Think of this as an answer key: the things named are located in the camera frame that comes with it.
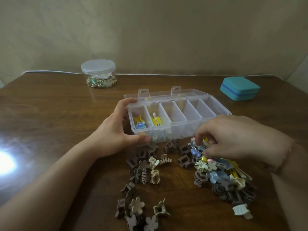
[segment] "clear compartment box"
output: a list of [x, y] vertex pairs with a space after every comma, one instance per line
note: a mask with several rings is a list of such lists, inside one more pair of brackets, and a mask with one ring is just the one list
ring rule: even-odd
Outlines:
[[[224, 114], [231, 115], [212, 95], [196, 89], [181, 89], [173, 86], [170, 91], [149, 92], [139, 89], [138, 93], [126, 94], [125, 98], [137, 98], [138, 102], [128, 105], [128, 115], [135, 135], [148, 135], [153, 142], [166, 142], [195, 136], [200, 125]], [[162, 125], [152, 122], [153, 113], [160, 118]], [[136, 129], [133, 117], [145, 121], [146, 128]]]

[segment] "blue stripe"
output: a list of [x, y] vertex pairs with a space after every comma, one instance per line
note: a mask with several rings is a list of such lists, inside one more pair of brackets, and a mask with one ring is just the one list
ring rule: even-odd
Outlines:
[[223, 83], [221, 84], [225, 89], [227, 89], [229, 92], [233, 93], [236, 96], [248, 96], [248, 95], [256, 95], [256, 93], [247, 93], [247, 94], [238, 94], [234, 91], [232, 91], [230, 88], [228, 88], [226, 85], [224, 85]]

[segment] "jar lid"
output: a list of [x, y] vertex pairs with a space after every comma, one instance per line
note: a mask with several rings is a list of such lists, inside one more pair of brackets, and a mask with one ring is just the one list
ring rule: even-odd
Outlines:
[[81, 70], [88, 75], [99, 75], [115, 71], [115, 66], [116, 64], [113, 61], [97, 59], [83, 63]]

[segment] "hand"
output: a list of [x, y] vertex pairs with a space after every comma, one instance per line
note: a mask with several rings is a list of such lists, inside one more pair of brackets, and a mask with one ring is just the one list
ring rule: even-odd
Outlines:
[[123, 119], [129, 121], [126, 106], [137, 101], [134, 98], [120, 100], [114, 112], [103, 121], [93, 134], [84, 140], [87, 148], [94, 152], [95, 157], [112, 155], [131, 145], [145, 144], [151, 141], [147, 135], [126, 135], [123, 131]]
[[279, 167], [294, 140], [282, 132], [245, 116], [221, 115], [204, 123], [196, 132], [196, 144], [208, 138], [206, 157], [253, 158]]

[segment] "round plastic container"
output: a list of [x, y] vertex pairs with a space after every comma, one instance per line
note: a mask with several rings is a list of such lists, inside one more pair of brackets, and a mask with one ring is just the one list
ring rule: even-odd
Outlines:
[[110, 60], [91, 60], [81, 65], [82, 72], [88, 76], [89, 87], [105, 88], [116, 84], [116, 64]]

